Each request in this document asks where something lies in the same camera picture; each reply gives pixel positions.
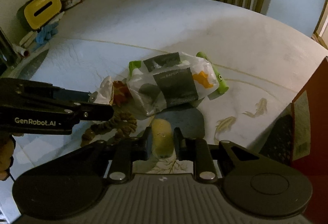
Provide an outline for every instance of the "tabletop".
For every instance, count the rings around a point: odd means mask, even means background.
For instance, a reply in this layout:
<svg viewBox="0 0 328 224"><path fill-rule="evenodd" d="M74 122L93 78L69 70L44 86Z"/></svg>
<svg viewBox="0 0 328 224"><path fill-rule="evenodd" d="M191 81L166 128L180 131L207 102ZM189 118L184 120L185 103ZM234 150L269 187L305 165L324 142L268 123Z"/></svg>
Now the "tabletop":
<svg viewBox="0 0 328 224"><path fill-rule="evenodd" d="M221 2L84 0L60 20L49 53L31 80L93 92L108 75L114 80L127 77L129 61L176 51L205 52L230 87L197 106L207 142L228 139L244 147L258 140L328 55L277 20ZM138 121L136 134L148 124L147 119ZM82 121L71 136L17 138L14 177L28 166L77 149L89 126ZM187 168L181 163L177 170Z"/></svg>

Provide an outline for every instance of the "blue glove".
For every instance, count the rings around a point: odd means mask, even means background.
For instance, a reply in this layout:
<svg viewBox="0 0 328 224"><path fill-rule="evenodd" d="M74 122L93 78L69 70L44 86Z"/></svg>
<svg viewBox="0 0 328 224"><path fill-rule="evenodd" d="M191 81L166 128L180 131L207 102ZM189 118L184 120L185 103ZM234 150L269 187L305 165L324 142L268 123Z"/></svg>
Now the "blue glove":
<svg viewBox="0 0 328 224"><path fill-rule="evenodd" d="M53 24L48 24L42 27L41 31L37 34L35 41L37 46L33 49L36 50L41 46L44 46L50 39L58 33L56 27L58 26L58 22Z"/></svg>

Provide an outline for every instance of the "white marble table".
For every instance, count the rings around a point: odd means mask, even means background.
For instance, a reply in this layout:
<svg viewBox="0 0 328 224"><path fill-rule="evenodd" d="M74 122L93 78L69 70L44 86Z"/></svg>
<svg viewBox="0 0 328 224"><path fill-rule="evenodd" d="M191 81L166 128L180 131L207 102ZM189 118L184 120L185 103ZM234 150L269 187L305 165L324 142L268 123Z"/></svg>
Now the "white marble table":
<svg viewBox="0 0 328 224"><path fill-rule="evenodd" d="M279 21L211 0L84 0L65 13L58 30L31 80L79 91L96 90L108 75L123 79L131 60L204 51L230 87L197 107L204 115L210 144L218 121L229 118L234 124L217 133L216 139L250 146L328 55L322 46ZM262 114L255 118L243 114L255 113L260 100L266 101ZM139 121L136 134L148 123ZM78 148L88 125L76 125L72 136L18 138L14 157L21 169L14 177ZM12 198L7 196L2 203L12 204ZM8 212L11 220L17 216L17 211Z"/></svg>

